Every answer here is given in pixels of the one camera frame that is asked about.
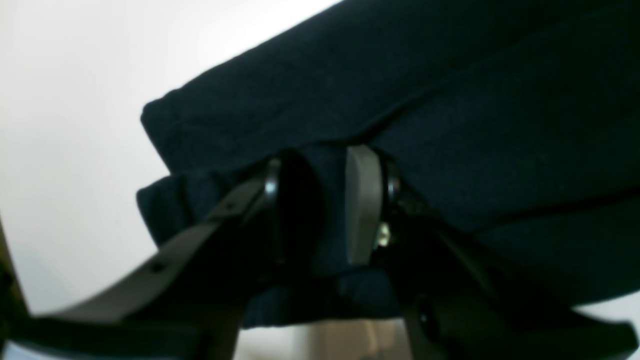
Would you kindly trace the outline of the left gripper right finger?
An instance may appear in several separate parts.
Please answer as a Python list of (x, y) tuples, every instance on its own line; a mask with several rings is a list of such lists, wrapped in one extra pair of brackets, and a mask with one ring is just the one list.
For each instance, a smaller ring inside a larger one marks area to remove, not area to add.
[(349, 146), (346, 254), (383, 269), (414, 360), (627, 360), (629, 322), (574, 312), (448, 225), (390, 157)]

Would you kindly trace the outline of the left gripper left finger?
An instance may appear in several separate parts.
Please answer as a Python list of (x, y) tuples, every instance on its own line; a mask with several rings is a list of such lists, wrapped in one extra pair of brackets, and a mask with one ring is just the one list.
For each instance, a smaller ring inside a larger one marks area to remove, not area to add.
[(323, 198), (297, 152), (268, 159), (199, 223), (95, 296), (49, 315), (26, 309), (1, 263), (1, 344), (64, 360), (231, 360), (250, 299), (286, 282), (323, 226)]

